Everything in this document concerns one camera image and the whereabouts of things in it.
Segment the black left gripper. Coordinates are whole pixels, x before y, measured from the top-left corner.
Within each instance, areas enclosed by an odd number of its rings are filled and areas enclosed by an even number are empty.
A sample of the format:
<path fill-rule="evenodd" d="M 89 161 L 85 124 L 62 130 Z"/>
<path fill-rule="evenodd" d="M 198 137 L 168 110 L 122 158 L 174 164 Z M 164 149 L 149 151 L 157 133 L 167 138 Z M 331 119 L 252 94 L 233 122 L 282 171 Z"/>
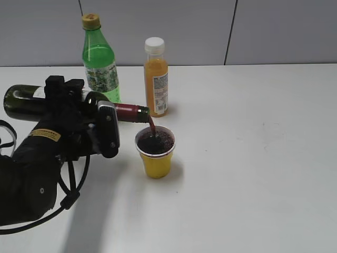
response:
<path fill-rule="evenodd" d="M 39 128 L 61 135 L 61 154 L 69 161 L 100 153 L 91 136 L 91 121 L 82 116 L 77 107 L 82 102 L 83 87 L 83 79 L 65 82 L 64 76 L 50 75 L 45 80 L 45 102 L 49 111 L 40 119 Z"/>

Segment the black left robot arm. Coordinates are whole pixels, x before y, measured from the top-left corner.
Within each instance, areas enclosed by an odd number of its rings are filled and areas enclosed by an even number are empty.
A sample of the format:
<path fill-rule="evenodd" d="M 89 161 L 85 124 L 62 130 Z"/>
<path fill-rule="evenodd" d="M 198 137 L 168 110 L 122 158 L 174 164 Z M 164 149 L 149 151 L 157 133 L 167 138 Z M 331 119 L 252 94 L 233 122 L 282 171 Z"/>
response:
<path fill-rule="evenodd" d="M 105 99 L 83 87 L 82 79 L 51 75 L 43 98 L 33 85 L 6 91 L 6 114 L 36 126 L 20 145 L 9 143 L 11 155 L 1 156 L 1 234 L 15 233 L 9 225 L 21 223 L 27 230 L 54 218 L 58 187 L 66 194 L 60 209 L 70 208 L 83 185 L 75 179 L 73 162 L 105 152 L 106 141 L 97 131 Z"/>

